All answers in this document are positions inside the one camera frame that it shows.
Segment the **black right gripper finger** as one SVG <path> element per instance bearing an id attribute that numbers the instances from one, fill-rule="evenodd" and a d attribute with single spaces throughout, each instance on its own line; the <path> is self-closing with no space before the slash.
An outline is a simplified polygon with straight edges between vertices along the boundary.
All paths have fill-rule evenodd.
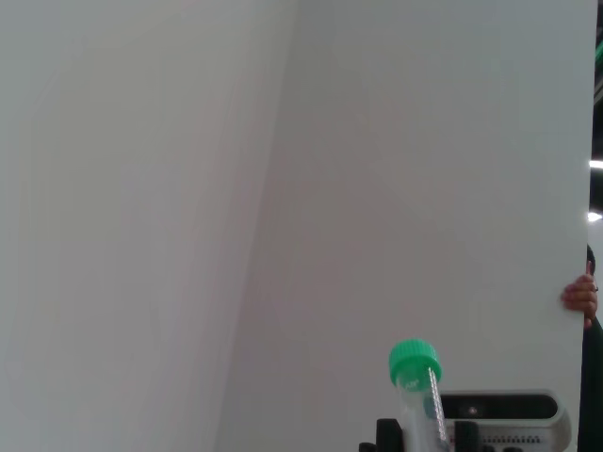
<path id="1" fill-rule="evenodd" d="M 470 421 L 454 423 L 454 451 L 479 452 L 479 426 Z"/>
<path id="2" fill-rule="evenodd" d="M 393 418 L 376 421 L 373 443 L 359 443 L 359 452 L 402 452 L 402 428 Z"/>

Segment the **person's bare hand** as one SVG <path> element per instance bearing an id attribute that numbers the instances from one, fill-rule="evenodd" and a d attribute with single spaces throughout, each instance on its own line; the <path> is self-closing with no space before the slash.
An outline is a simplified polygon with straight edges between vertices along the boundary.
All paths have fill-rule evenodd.
<path id="1" fill-rule="evenodd" d="M 561 302 L 566 310 L 583 314 L 585 329 L 591 328 L 595 322 L 597 292 L 593 261 L 588 259 L 585 273 L 566 285 L 561 293 Z"/>

